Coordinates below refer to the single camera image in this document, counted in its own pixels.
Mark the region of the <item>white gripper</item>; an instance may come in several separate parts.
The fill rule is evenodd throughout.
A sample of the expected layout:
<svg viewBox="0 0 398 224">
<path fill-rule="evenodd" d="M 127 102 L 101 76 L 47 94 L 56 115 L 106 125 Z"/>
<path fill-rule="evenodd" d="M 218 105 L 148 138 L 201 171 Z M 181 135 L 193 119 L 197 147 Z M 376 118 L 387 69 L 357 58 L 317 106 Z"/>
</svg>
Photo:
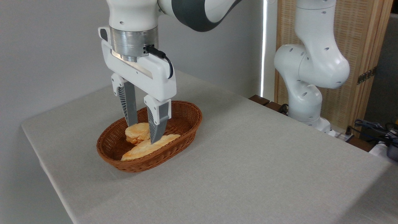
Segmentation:
<svg viewBox="0 0 398 224">
<path fill-rule="evenodd" d="M 144 102 L 150 140 L 154 144 L 165 132 L 171 118 L 170 99 L 176 95 L 170 64 L 146 50 L 147 46 L 158 47 L 158 27 L 145 31 L 100 27 L 99 36 L 105 63 L 114 72 L 111 76 L 113 91 L 120 99 L 127 126 L 138 123 L 135 86 L 148 94 Z"/>
</svg>

